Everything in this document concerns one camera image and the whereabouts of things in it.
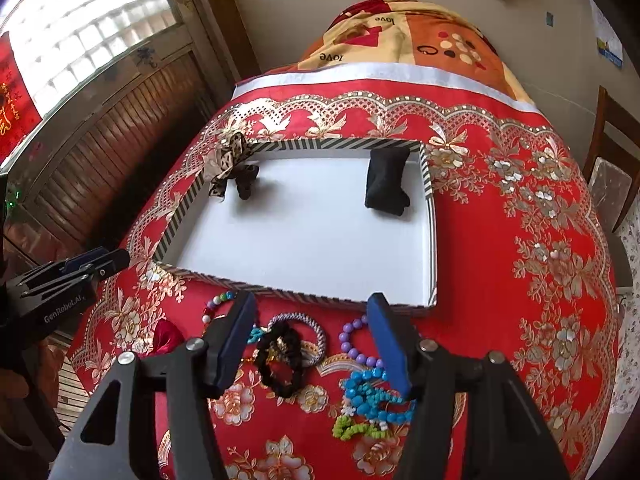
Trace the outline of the white striped-edge tray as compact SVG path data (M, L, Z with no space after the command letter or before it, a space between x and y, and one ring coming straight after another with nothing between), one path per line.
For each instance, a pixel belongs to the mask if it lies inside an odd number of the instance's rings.
M435 200L426 149L400 139L256 142L248 200L209 195L199 172L152 260L184 278L308 304L360 309L374 292L401 311L437 302ZM395 217L366 207L370 153L405 148Z

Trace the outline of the window with frosted glass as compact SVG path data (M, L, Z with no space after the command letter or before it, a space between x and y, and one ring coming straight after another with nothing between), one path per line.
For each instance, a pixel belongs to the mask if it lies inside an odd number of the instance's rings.
M41 116L177 18L169 0L9 0L1 31Z

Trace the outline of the leopard print bow scrunchie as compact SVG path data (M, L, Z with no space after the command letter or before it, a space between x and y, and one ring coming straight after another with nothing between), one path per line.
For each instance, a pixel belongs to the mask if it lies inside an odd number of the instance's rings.
M204 179L208 181L208 196L223 200L229 181L234 181L241 200L252 195L259 167L247 161L253 148L242 132L234 132L220 140L213 151L205 156Z

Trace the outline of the black fabric pouch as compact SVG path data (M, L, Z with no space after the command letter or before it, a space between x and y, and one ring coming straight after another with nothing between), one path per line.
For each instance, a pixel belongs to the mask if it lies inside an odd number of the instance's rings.
M401 217L410 206L402 189L402 175L410 155L408 148L376 148L371 151L364 206Z

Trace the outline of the white floral fabric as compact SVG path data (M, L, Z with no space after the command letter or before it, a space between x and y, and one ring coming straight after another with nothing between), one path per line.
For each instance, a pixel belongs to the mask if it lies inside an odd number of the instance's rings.
M639 400L639 208L629 211L618 231L632 278L631 292L618 296L624 307L610 412L630 414Z

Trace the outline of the red satin bow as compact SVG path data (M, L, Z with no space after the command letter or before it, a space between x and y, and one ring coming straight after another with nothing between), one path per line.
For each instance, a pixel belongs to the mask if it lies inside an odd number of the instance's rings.
M153 340L151 356L164 356L176 350L184 344L183 334L174 323L162 318L156 324Z

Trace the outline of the red paper decoration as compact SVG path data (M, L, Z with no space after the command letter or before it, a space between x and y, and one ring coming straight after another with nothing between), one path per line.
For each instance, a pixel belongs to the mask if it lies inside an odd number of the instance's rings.
M40 122L5 32L0 40L0 160L4 162Z

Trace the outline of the orange love print blanket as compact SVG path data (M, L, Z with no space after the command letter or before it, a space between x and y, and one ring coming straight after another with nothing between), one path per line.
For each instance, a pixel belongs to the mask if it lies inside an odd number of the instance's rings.
M476 80L514 100L533 102L480 29L435 3L358 2L334 18L295 68L316 70L357 62L435 67Z

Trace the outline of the wooden chair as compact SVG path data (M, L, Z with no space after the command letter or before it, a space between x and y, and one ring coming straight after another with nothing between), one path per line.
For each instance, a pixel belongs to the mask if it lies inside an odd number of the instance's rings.
M607 122L639 146L638 120L600 86L596 121L582 173L603 229L614 233L639 191L639 161L605 133Z

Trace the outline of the wall calendar poster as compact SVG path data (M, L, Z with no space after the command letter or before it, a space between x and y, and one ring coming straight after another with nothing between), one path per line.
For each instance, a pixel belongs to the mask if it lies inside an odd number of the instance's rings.
M589 0L589 3L598 52L617 68L623 68L624 49L620 38L617 37L613 27L598 8L597 3L593 0Z

